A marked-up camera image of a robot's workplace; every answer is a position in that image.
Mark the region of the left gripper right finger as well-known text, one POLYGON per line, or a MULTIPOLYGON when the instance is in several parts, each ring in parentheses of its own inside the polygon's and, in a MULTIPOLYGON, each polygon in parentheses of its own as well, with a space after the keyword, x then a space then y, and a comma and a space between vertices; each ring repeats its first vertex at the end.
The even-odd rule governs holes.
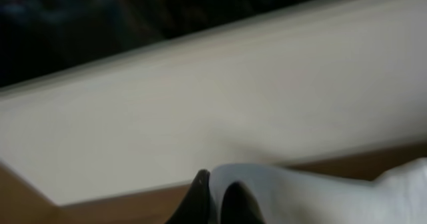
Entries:
POLYGON ((221 224, 264 224, 258 204, 241 183, 232 183, 223 196, 221 224))

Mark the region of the white t-shirt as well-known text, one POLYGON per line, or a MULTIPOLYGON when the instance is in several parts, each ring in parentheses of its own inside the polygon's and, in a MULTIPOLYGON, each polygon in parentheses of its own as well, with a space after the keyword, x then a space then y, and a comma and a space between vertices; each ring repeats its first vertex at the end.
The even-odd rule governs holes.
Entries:
POLYGON ((209 190, 220 223, 223 196, 241 183, 264 223, 403 224, 426 222, 426 159, 395 167, 373 181, 256 164, 214 169, 209 190))

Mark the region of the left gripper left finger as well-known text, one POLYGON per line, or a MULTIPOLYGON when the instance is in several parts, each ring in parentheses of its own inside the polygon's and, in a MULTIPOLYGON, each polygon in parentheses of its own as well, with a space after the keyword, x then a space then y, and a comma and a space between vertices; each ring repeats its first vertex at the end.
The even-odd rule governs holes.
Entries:
POLYGON ((197 172, 178 208, 165 224, 208 224, 209 174, 205 169, 197 172))

